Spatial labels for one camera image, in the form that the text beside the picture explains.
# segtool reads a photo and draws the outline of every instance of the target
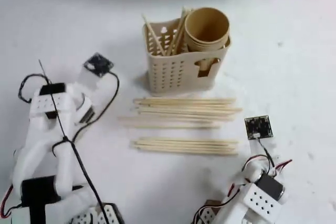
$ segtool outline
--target paper cup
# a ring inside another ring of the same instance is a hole
[[[200,8],[192,11],[185,20],[186,43],[193,50],[207,48],[214,51],[222,48],[228,40],[229,20],[214,8]]]

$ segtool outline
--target utensil holder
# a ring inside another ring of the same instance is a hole
[[[164,50],[168,49],[170,42],[176,36],[179,21],[178,18],[168,22],[150,23]],[[157,97],[211,89],[231,45],[229,37],[225,46],[220,50],[188,52],[184,36],[182,36],[181,41],[173,46],[177,49],[177,55],[162,56],[146,25],[143,26],[143,34],[148,58],[150,91],[153,96]],[[204,59],[214,59],[210,69],[206,72],[200,71],[199,66],[199,62]]]

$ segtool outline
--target white tabletop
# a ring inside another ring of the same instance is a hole
[[[183,5],[216,7],[230,19],[232,46],[205,95],[234,95],[244,111],[202,134],[239,139],[239,157],[141,153],[129,141],[148,131],[117,122],[133,98],[148,95],[139,81],[146,71],[141,13],[165,21],[179,17]],[[273,153],[294,159],[284,171],[291,198],[277,224],[335,223],[335,18],[336,0],[0,0],[0,192],[28,127],[29,106],[17,98],[23,77],[40,72],[41,59],[51,80],[72,82],[98,51],[115,63],[121,90],[78,149],[102,200],[116,203],[126,223],[190,223],[206,199],[220,198],[247,157],[244,118],[264,114]],[[31,80],[25,94],[41,84]]]

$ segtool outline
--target black wire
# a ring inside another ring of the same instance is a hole
[[[116,79],[117,79],[117,88],[116,88],[116,91],[114,93],[114,96],[112,97],[112,99],[110,100],[110,102],[106,105],[106,107],[103,109],[103,111],[99,114],[99,116],[94,119],[93,121],[87,123],[86,125],[84,125],[83,127],[81,127],[76,133],[75,135],[73,136],[72,138],[72,141],[75,142],[79,133],[84,130],[85,128],[89,127],[90,125],[94,124],[95,122],[97,122],[103,115],[104,113],[106,112],[106,110],[109,108],[109,106],[111,105],[111,103],[115,100],[118,92],[119,92],[119,86],[120,86],[120,80],[119,80],[119,77],[113,73],[113,72],[109,72],[109,74],[113,75]]]
[[[8,216],[13,209],[20,208],[21,206],[22,206],[22,203],[20,203],[19,205],[15,207],[9,208],[4,216]]]
[[[234,196],[232,196],[232,198],[230,198],[228,201],[226,201],[226,202],[224,202],[224,203],[222,203],[222,204],[220,204],[220,205],[206,205],[206,206],[203,206],[203,207],[200,207],[198,210],[197,210],[197,212],[195,213],[195,215],[194,215],[194,218],[193,218],[193,223],[192,224],[194,224],[195,223],[195,220],[197,219],[197,216],[199,216],[199,214],[198,214],[198,212],[200,211],[200,210],[204,210],[205,208],[220,208],[220,207],[224,207],[225,205],[227,205],[227,204],[229,204],[237,195],[238,195],[238,193],[240,192],[240,189],[238,189],[237,191],[236,191],[236,193],[234,194]]]
[[[29,79],[30,77],[42,77],[43,79],[45,79],[45,81],[46,81],[47,83],[50,83],[50,80],[45,76],[45,74],[41,74],[41,73],[32,73],[32,74],[26,76],[26,77],[23,79],[23,81],[21,82],[21,85],[20,85],[20,88],[19,88],[19,93],[17,94],[17,96],[19,97],[19,99],[20,99],[21,101],[26,102],[26,103],[31,103],[31,102],[32,102],[32,99],[31,99],[31,98],[29,98],[29,100],[25,99],[25,98],[22,96],[22,89],[24,88],[26,82],[28,81],[28,79]]]
[[[269,162],[271,162],[272,167],[275,167],[275,164],[274,164],[274,161],[273,161],[272,156],[269,154],[268,150],[267,150],[267,149],[264,147],[264,145],[261,143],[260,139],[257,138],[257,140],[258,140],[259,144],[262,146],[262,148],[264,149],[264,151],[265,151],[265,153],[266,153],[266,156],[268,156],[268,158],[269,158]]]

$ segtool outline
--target cable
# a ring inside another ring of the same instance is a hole
[[[259,142],[259,144],[262,146],[262,148],[264,149],[264,151],[265,151],[265,153],[266,153],[266,156],[268,156],[270,162],[272,163],[272,167],[275,167],[273,158],[272,158],[272,156],[269,154],[268,150],[264,147],[264,145],[261,143],[261,141],[260,141],[259,138],[256,138],[256,139],[257,139],[257,141]]]
[[[293,160],[290,159],[290,160],[288,160],[288,161],[285,161],[285,162],[282,162],[282,163],[278,164],[278,165],[275,167],[275,170],[277,170],[277,169],[280,168],[279,173],[281,173],[282,170],[284,169],[284,167],[285,167],[286,165],[288,165],[289,163],[291,163],[292,161],[293,161]]]
[[[116,88],[116,91],[112,97],[112,99],[110,100],[110,102],[106,105],[106,107],[103,109],[103,111],[99,114],[99,116],[97,116],[96,119],[94,119],[93,121],[87,123],[86,125],[84,125],[83,127],[81,127],[76,133],[75,135],[73,136],[72,138],[72,141],[75,142],[79,133],[84,130],[85,128],[89,127],[90,125],[94,124],[95,122],[97,122],[106,112],[106,110],[109,108],[109,106],[111,105],[111,103],[115,100],[118,92],[119,92],[119,87],[120,87],[120,80],[119,80],[119,77],[113,73],[113,72],[109,72],[109,74],[113,75],[116,79],[117,79],[117,88]]]
[[[9,196],[11,195],[12,191],[13,191],[13,185],[10,185],[9,189],[7,190],[7,192],[4,196],[4,199],[1,202],[1,206],[0,206],[0,217],[1,217],[1,219],[6,219],[6,218],[9,217],[8,212],[10,211],[10,209],[9,209],[9,211],[7,211],[6,214],[4,213],[4,211],[5,211],[6,202],[9,198]]]
[[[15,207],[11,207],[7,210],[5,216],[9,217],[12,213],[12,210],[16,209],[16,208],[20,208],[22,206],[22,204],[20,203],[19,205],[15,206]]]
[[[31,102],[32,102],[32,99],[31,99],[31,98],[29,98],[28,100],[25,99],[25,98],[22,96],[22,89],[24,88],[26,82],[28,81],[28,79],[29,79],[30,77],[42,77],[43,79],[45,79],[45,81],[46,81],[47,83],[50,83],[50,80],[49,80],[45,75],[43,75],[43,74],[41,74],[41,73],[32,73],[32,74],[29,74],[28,76],[26,76],[26,77],[23,79],[23,81],[21,82],[21,85],[20,85],[20,88],[19,88],[19,93],[17,94],[17,96],[19,97],[19,99],[20,99],[21,101],[26,102],[26,103],[31,103]]]
[[[238,193],[240,192],[240,189],[238,189],[236,191],[236,193],[232,196],[232,198],[230,198],[228,201],[220,204],[220,205],[217,205],[217,206],[214,206],[214,205],[206,205],[206,206],[203,206],[201,207],[194,215],[194,218],[193,218],[193,224],[196,224],[196,220],[197,220],[197,216],[200,216],[201,215],[201,211],[204,210],[205,208],[222,208],[224,207],[225,205],[229,204],[237,195]]]

